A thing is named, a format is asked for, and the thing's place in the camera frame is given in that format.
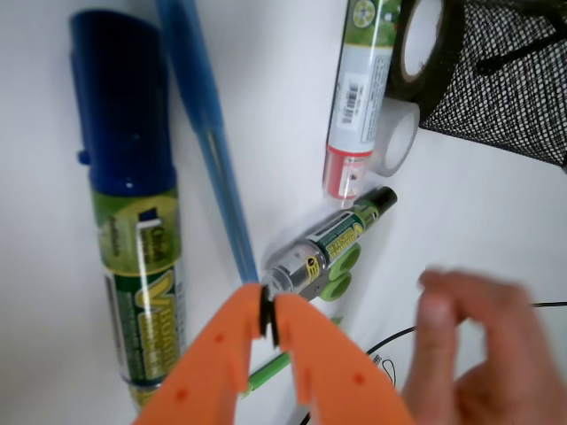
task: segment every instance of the white background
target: white background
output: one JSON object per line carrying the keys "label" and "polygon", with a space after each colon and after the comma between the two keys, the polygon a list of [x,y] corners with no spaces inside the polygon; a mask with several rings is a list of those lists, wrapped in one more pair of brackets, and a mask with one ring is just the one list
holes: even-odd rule
{"label": "white background", "polygon": [[[112,6],[155,22],[151,1],[0,3],[0,422],[129,423],[115,366],[67,20]],[[282,229],[320,208],[324,145],[346,0],[199,0],[257,263]],[[172,84],[190,339],[238,286],[206,167]],[[567,176],[558,167],[421,131],[388,181],[400,202],[362,242],[354,285],[332,306],[368,349],[411,326],[431,264],[524,282],[567,300]],[[542,312],[567,374],[564,310]],[[482,352],[463,332],[460,370]],[[411,337],[381,352],[403,381]],[[255,343],[252,368],[272,351]],[[287,368],[239,402],[237,423],[295,424]]]}

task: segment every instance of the hand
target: hand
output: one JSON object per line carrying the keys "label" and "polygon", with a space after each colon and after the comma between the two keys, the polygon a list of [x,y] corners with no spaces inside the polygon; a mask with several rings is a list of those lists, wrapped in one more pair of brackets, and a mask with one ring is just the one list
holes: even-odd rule
{"label": "hand", "polygon": [[[418,425],[565,425],[567,390],[525,290],[425,272],[403,397]],[[485,328],[487,360],[454,381],[456,326]]]}

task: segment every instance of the yellow label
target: yellow label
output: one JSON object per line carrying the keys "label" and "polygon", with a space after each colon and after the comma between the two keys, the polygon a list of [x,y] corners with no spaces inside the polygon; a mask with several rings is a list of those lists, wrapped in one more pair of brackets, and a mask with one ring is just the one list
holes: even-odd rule
{"label": "yellow label", "polygon": [[321,273],[319,261],[317,261],[315,257],[309,257],[305,264],[309,272],[309,283],[313,283],[313,281],[319,277],[319,273]]}
{"label": "yellow label", "polygon": [[335,239],[327,248],[330,254],[330,260],[334,261],[340,257],[363,233],[364,228],[358,223],[355,223],[351,228],[343,232],[343,234]]}
{"label": "yellow label", "polygon": [[175,329],[175,296],[168,293],[175,284],[172,270],[165,272],[147,289],[136,293],[136,305],[149,311],[138,314],[144,370],[148,379],[168,374],[179,358]]}

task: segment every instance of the orange plastic tool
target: orange plastic tool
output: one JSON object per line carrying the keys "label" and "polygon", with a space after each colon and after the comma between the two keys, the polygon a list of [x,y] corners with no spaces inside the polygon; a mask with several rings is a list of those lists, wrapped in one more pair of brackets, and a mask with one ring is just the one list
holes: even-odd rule
{"label": "orange plastic tool", "polygon": [[392,382],[304,298],[276,297],[280,348],[291,352],[298,401],[322,425],[412,425]]}
{"label": "orange plastic tool", "polygon": [[413,425],[390,380],[305,299],[268,301],[258,284],[239,289],[211,319],[136,425],[230,425],[247,390],[253,339],[272,322],[274,342],[291,352],[300,404],[314,423]]}

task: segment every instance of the black mesh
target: black mesh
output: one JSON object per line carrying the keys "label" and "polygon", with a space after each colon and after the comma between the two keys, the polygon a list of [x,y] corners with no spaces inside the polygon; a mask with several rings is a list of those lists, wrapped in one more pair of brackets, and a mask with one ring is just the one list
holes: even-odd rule
{"label": "black mesh", "polygon": [[461,1],[462,53],[446,94],[421,127],[565,166],[567,41],[540,46],[492,75],[478,71],[479,60],[567,36],[557,29],[567,20],[565,3]]}

